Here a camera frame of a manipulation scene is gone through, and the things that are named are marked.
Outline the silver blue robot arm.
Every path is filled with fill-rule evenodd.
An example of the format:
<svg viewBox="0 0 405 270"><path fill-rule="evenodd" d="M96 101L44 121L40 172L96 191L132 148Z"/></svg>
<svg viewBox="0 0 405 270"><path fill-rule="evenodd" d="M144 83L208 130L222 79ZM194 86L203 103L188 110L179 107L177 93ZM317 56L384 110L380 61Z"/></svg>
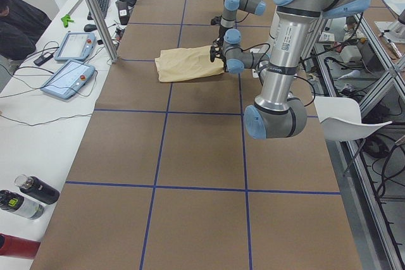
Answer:
<svg viewBox="0 0 405 270"><path fill-rule="evenodd" d="M279 18L270 49L243 51L235 28L238 11L262 15L263 0L224 0L218 38L211 59L221 59L229 73L254 68L263 87L254 104L244 111L244 124L252 138L287 138L303 131L307 114L302 101L290 93L311 24L319 18L341 18L365 11L371 0L273 0Z"/></svg>
<svg viewBox="0 0 405 270"><path fill-rule="evenodd" d="M214 45L221 46L223 44L225 32L235 26L238 10L261 16L265 9L266 3L263 0L224 0L221 16L211 20L212 25L219 25L218 38L214 41Z"/></svg>

